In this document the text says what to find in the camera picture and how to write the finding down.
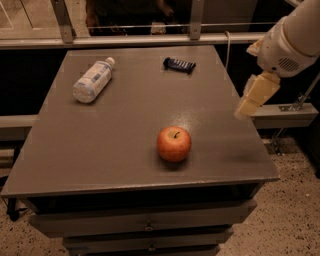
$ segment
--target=speckled floor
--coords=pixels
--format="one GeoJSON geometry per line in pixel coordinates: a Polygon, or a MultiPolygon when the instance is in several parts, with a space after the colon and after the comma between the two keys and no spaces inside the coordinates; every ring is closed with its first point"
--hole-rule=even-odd
{"type": "MultiPolygon", "coordinates": [[[[283,155],[274,154],[269,139],[262,139],[279,171],[280,181],[268,183],[255,197],[258,207],[244,223],[234,225],[234,234],[218,256],[320,255],[320,180],[315,168],[292,137],[281,140],[283,155]]],[[[10,154],[0,155],[0,176],[10,154]]],[[[28,224],[27,211],[11,222],[0,201],[0,256],[68,255],[61,239],[48,239],[28,224]]]]}

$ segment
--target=apple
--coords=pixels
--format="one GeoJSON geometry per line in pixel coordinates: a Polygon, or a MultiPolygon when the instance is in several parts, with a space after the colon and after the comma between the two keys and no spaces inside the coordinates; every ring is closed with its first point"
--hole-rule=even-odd
{"type": "Polygon", "coordinates": [[[157,139],[159,155],[169,162],[185,159],[191,149],[190,134],[179,126],[169,126],[160,131],[157,139]]]}

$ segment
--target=plastic bottle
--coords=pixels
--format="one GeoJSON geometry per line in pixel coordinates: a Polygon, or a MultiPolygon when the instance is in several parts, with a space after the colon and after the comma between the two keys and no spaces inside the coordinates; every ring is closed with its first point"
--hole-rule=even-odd
{"type": "Polygon", "coordinates": [[[94,101],[112,78],[115,64],[113,58],[96,61],[94,65],[73,85],[73,96],[82,103],[94,101]]]}

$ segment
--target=drawer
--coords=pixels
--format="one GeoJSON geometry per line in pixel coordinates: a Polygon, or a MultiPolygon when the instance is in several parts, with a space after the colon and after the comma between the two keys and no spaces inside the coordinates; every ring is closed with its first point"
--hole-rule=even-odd
{"type": "Polygon", "coordinates": [[[228,227],[162,230],[65,238],[63,245],[75,255],[137,250],[151,253],[165,248],[216,245],[224,243],[232,233],[228,227]]]}
{"type": "Polygon", "coordinates": [[[102,252],[102,253],[82,253],[74,254],[70,252],[70,256],[214,256],[220,250],[219,245],[206,246],[187,246],[175,247],[156,250],[138,250],[138,251],[123,251],[123,252],[102,252]]]}
{"type": "Polygon", "coordinates": [[[52,238],[150,232],[241,223],[255,207],[249,200],[44,214],[31,216],[30,224],[52,238]]]}

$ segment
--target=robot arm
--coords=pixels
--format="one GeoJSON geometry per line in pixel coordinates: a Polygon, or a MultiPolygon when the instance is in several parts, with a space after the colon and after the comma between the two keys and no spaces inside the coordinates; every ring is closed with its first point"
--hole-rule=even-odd
{"type": "Polygon", "coordinates": [[[316,62],[320,55],[319,27],[320,1],[305,0],[248,48],[264,71],[249,78],[234,113],[237,119],[249,118],[269,100],[280,89],[280,78],[295,76],[316,62]]]}

